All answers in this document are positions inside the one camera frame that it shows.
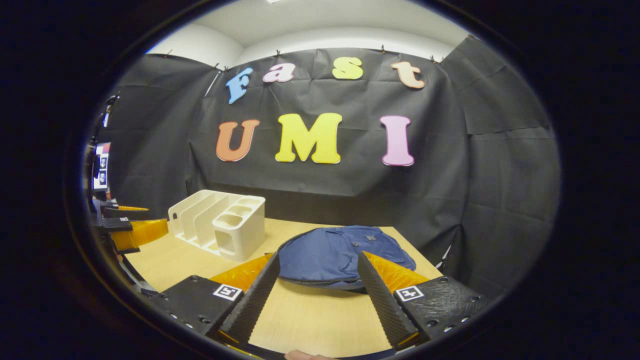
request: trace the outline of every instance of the blue letter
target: blue letter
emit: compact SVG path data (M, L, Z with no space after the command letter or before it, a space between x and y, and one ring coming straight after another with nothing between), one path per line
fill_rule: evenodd
M247 75L252 72L253 69L248 67L242 70L240 74L227 81L227 87L229 88L229 94L231 95L229 98L229 104L233 104L234 101L240 99L242 95L244 95L246 90L242 87L249 85L249 77Z

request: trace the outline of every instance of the white ceiling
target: white ceiling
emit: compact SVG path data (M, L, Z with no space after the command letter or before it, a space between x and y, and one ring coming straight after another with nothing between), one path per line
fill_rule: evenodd
M468 33L407 0L238 0L195 22L243 46L298 31L346 26L404 31L451 46Z

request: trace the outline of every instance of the wooden table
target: wooden table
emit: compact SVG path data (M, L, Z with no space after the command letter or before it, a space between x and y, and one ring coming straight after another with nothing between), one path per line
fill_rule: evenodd
M265 218L265 241L255 259L273 252L288 239L334 225L308 224ZM428 279L442 274L393 227L380 229L409 253L415 272ZM171 234L142 245L127 258L157 291L164 291L189 275L210 278L241 263L200 250ZM253 330L251 344L278 352L298 349L309 354L347 357L391 348L368 295L342 290L309 288L278 279Z

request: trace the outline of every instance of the desk organizer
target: desk organizer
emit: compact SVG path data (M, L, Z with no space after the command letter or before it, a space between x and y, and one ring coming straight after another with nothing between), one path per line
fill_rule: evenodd
M245 261L264 242L258 196L200 190L169 208L172 234L212 254Z

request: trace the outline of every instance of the black backdrop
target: black backdrop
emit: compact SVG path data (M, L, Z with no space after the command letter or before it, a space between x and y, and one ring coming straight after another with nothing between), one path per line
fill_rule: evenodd
M333 60L341 56L362 60L362 78L333 77ZM399 61L420 68L427 85L402 84L391 68ZM293 80L262 81L270 67L287 62L296 64ZM247 93L229 105L225 83L247 67L253 68ZM150 208L155 217L208 188L263 196L268 217L392 225L434 264L452 245L443 273L492 297L514 284L550 232L560 180L550 122L524 80L474 38L442 63L318 49L224 73L185 58L146 55L113 92L121 99L99 139L112 142L113 195L121 204ZM279 116L297 113L310 128L329 112L342 115L339 164L274 159ZM411 119L412 166L382 163L385 115ZM219 160L218 126L248 119L260 120L249 153L236 162ZM240 129L231 149L239 145Z

